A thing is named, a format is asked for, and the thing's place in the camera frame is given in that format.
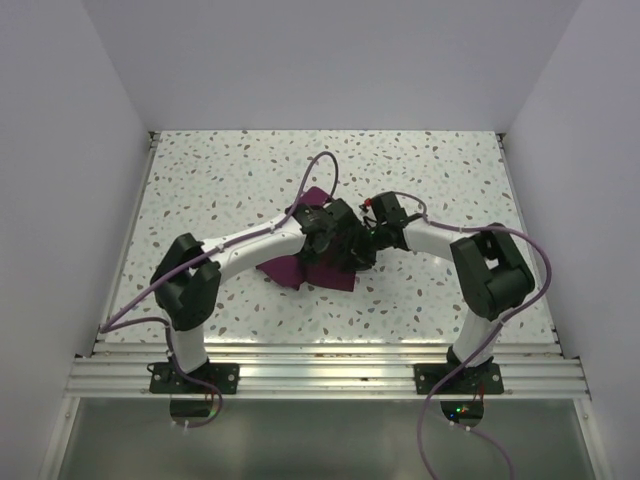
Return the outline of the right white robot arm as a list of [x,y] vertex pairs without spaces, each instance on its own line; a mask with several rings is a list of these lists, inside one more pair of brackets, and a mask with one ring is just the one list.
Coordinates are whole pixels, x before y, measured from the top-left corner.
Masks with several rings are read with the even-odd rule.
[[425,253],[453,264],[466,304],[466,316],[449,348],[445,379],[451,389],[468,392],[493,359],[504,324],[518,313],[535,287],[534,275],[513,238],[519,233],[500,223],[456,227],[429,218],[426,204],[408,214],[400,192],[385,192],[360,206],[370,247]]

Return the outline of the purple cloth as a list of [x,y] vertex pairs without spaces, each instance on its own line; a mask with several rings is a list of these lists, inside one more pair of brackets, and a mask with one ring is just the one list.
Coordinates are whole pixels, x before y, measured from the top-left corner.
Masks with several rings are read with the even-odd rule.
[[[318,221],[342,225],[359,221],[343,200],[331,198],[329,193],[318,187],[312,187],[302,194],[292,218],[299,224],[301,221]],[[299,260],[299,252],[271,259],[259,264],[256,269],[279,286],[294,290],[299,290],[304,283],[337,291],[354,290],[358,261],[353,256],[344,265],[330,265],[326,261],[304,265]]]

